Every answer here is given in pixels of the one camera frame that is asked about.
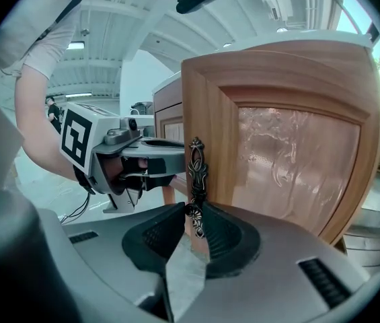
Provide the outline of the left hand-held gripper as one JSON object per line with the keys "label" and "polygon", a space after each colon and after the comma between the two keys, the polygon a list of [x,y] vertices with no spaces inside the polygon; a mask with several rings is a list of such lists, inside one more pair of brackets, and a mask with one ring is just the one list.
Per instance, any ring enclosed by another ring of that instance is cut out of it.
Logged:
{"label": "left hand-held gripper", "polygon": [[[61,129],[61,154],[73,164],[80,186],[109,199],[105,214],[131,214],[144,192],[169,186],[185,171],[184,144],[147,137],[148,115],[119,116],[91,104],[70,103]],[[126,189],[114,194],[101,159],[121,157]]]}

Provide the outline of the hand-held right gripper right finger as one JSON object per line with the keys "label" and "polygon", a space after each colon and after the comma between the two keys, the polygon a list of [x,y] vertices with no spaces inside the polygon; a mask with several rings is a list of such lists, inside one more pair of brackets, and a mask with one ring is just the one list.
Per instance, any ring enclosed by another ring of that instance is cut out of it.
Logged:
{"label": "hand-held right gripper right finger", "polygon": [[350,299],[369,274],[304,228],[206,202],[204,287],[178,323],[308,323]]}

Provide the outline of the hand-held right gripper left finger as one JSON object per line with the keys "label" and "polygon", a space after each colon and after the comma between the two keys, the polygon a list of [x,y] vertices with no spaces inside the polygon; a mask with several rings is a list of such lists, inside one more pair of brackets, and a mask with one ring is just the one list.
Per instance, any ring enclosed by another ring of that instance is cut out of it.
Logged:
{"label": "hand-held right gripper left finger", "polygon": [[64,232],[93,273],[137,307],[174,321],[166,264],[184,234],[185,204],[176,203]]}

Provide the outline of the ornate bronze door handle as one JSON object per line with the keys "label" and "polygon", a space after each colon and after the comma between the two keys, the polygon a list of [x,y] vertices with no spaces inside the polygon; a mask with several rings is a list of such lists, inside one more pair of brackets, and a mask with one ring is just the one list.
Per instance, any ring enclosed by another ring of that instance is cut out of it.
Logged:
{"label": "ornate bronze door handle", "polygon": [[208,165],[204,157],[204,144],[195,137],[190,144],[190,161],[188,162],[188,173],[191,177],[190,202],[186,205],[186,215],[191,219],[195,236],[204,239],[205,234],[202,224],[202,204],[206,199],[208,177]]}

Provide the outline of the wooden cabinet door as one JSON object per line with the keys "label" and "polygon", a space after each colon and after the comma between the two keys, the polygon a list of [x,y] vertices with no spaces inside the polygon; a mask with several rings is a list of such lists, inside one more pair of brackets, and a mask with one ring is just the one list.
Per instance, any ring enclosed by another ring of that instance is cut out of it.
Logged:
{"label": "wooden cabinet door", "polygon": [[293,222],[335,244],[380,154],[370,50],[285,41],[183,61],[185,142],[200,139],[209,201]]}
{"label": "wooden cabinet door", "polygon": [[155,113],[155,134],[161,139],[184,142],[182,104]]}

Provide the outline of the person's left forearm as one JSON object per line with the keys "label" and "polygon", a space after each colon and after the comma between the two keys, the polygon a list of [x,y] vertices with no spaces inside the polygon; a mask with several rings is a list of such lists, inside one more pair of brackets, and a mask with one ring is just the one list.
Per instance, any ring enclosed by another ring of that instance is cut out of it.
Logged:
{"label": "person's left forearm", "polygon": [[42,169],[76,181],[73,164],[60,153],[60,137],[45,113],[48,79],[23,65],[15,82],[15,119],[26,155]]}

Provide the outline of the wooden cabinet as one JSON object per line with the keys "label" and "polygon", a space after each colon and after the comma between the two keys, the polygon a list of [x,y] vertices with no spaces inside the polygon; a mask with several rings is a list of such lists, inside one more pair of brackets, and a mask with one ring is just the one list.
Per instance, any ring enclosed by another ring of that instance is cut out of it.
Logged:
{"label": "wooden cabinet", "polygon": [[[180,74],[176,73],[164,81],[158,88],[153,90],[154,119],[155,113],[176,104],[182,104],[182,81]],[[169,186],[162,188],[165,204],[176,202],[176,193],[184,195],[178,201],[187,201],[186,173],[178,174]]]}

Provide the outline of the person's left hand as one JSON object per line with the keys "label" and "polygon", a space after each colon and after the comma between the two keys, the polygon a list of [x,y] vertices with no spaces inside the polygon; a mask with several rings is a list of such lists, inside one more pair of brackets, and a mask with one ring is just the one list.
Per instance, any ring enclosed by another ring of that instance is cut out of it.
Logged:
{"label": "person's left hand", "polygon": [[126,189],[125,181],[120,180],[121,173],[139,173],[148,167],[148,159],[135,157],[104,157],[101,163],[113,193],[118,195]]}

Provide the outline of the white sink basin top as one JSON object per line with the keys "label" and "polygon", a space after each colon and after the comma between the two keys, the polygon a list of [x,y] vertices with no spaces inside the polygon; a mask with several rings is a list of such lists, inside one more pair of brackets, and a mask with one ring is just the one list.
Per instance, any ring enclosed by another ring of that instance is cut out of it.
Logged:
{"label": "white sink basin top", "polygon": [[372,44],[367,34],[336,30],[269,33],[241,40],[215,52],[243,50],[285,52],[306,57],[359,79],[376,69],[371,54]]}

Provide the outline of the white ceiling air conditioner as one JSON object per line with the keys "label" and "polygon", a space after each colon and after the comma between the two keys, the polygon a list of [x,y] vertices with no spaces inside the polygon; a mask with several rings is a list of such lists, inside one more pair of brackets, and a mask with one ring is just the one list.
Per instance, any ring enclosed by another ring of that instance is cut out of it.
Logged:
{"label": "white ceiling air conditioner", "polygon": [[262,0],[268,6],[269,18],[276,21],[287,22],[293,17],[293,7],[291,0]]}

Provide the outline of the person's white shirt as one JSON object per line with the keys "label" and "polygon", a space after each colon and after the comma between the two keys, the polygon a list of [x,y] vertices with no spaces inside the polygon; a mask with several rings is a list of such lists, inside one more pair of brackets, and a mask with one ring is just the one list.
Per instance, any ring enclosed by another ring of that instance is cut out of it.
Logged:
{"label": "person's white shirt", "polygon": [[19,0],[0,25],[0,69],[27,65],[50,78],[69,45],[82,0]]}

